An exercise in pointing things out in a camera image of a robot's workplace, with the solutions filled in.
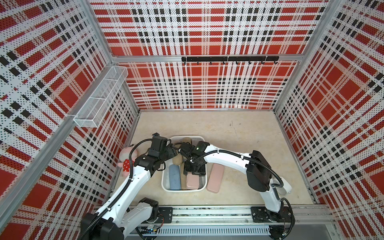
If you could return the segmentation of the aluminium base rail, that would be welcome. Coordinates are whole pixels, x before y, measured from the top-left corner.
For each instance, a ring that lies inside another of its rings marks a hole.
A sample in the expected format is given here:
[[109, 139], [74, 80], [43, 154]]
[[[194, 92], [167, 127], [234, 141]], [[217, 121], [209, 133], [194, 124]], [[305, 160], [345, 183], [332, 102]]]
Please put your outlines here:
[[261, 205], [162, 206], [154, 223], [139, 225], [141, 236], [149, 240], [181, 237], [253, 236], [270, 239], [288, 233], [289, 240], [338, 240], [335, 220], [324, 205], [284, 206], [273, 214]]

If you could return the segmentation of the black hook rail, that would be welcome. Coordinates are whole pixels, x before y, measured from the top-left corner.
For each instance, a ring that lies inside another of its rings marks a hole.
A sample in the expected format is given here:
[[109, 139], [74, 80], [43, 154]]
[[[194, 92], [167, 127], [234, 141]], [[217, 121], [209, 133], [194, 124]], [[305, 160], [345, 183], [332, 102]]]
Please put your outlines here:
[[202, 63], [202, 62], [273, 62], [276, 63], [279, 56], [255, 56], [255, 57], [181, 57], [183, 63]]

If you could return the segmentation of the pink case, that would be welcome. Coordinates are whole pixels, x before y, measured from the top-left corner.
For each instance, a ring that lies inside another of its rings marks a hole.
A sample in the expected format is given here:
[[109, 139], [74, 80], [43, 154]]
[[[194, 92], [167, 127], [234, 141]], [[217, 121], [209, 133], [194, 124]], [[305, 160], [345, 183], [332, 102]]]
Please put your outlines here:
[[188, 173], [186, 179], [186, 187], [187, 190], [198, 190], [200, 187], [200, 177], [198, 175]]
[[207, 190], [211, 193], [217, 194], [220, 190], [223, 180], [225, 167], [219, 164], [213, 164], [212, 171], [207, 183]]

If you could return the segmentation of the tan case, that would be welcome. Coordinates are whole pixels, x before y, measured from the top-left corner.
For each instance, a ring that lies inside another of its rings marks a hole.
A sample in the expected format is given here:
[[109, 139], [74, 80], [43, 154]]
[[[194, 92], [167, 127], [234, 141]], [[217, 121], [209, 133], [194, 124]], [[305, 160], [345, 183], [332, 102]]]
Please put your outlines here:
[[187, 190], [187, 176], [184, 174], [183, 166], [180, 166], [180, 174], [181, 174], [181, 189]]

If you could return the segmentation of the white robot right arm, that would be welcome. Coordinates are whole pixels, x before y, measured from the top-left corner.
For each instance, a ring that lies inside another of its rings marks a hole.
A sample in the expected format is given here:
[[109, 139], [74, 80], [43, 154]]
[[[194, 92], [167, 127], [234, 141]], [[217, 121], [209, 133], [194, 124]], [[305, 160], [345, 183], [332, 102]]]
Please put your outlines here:
[[176, 143], [178, 154], [184, 161], [181, 174], [186, 176], [186, 183], [192, 182], [192, 177], [206, 175], [206, 164], [213, 163], [210, 180], [215, 180], [214, 173], [224, 167], [238, 170], [247, 176], [248, 185], [260, 193], [265, 203], [265, 216], [257, 217], [259, 221], [289, 222], [295, 221], [292, 208], [285, 207], [280, 196], [289, 194], [292, 186], [274, 172], [263, 155], [258, 151], [251, 154], [234, 153], [217, 148], [207, 142], [200, 141], [196, 146], [190, 143]]

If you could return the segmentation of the pink plush toy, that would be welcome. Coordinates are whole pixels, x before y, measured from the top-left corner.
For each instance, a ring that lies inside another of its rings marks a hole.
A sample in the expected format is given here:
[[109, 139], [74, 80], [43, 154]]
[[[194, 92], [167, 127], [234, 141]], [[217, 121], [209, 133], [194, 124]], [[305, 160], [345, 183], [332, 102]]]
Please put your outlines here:
[[119, 153], [118, 167], [122, 170], [122, 176], [128, 177], [130, 174], [130, 160], [129, 156], [134, 146], [123, 148]]

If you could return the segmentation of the grey fabric glasses case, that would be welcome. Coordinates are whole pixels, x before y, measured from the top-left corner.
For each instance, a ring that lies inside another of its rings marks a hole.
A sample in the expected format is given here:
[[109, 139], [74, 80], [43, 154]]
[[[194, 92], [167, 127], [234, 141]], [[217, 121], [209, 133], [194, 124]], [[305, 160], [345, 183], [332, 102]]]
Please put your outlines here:
[[205, 187], [205, 177], [199, 177], [199, 189], [203, 189]]

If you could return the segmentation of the white round device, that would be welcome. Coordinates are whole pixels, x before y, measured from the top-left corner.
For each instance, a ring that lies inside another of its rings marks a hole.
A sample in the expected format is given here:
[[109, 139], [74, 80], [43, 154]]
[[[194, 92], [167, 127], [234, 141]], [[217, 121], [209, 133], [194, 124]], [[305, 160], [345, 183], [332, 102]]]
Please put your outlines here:
[[290, 194], [292, 192], [292, 186], [284, 178], [281, 178], [281, 180], [283, 182], [283, 186], [279, 188], [279, 194], [282, 196]]

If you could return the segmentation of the blue case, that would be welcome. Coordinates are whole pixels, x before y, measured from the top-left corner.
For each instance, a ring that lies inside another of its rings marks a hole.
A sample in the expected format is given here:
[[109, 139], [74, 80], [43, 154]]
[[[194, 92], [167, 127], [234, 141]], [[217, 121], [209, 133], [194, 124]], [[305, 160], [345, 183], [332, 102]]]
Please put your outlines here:
[[181, 175], [180, 168], [177, 165], [171, 165], [169, 167], [169, 181], [170, 181], [170, 190], [179, 191], [181, 190]]

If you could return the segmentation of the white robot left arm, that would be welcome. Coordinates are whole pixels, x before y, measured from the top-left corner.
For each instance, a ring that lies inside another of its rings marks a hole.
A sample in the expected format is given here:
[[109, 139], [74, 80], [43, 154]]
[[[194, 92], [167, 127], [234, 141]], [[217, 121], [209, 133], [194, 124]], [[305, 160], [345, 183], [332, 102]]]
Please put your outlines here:
[[79, 240], [124, 240], [142, 222], [157, 218], [157, 201], [143, 199], [133, 210], [128, 208], [160, 166], [178, 153], [171, 140], [158, 133], [129, 150], [123, 153], [129, 162], [129, 176], [96, 213], [84, 216]]

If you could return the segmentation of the beige case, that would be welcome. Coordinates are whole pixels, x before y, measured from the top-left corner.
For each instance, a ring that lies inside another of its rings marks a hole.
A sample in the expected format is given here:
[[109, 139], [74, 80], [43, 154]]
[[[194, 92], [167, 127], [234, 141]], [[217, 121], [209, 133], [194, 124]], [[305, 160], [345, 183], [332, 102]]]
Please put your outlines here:
[[192, 144], [192, 139], [189, 138], [189, 137], [185, 137], [185, 138], [182, 139], [182, 143]]
[[173, 165], [180, 166], [183, 163], [183, 156], [177, 155], [176, 157], [172, 158]]

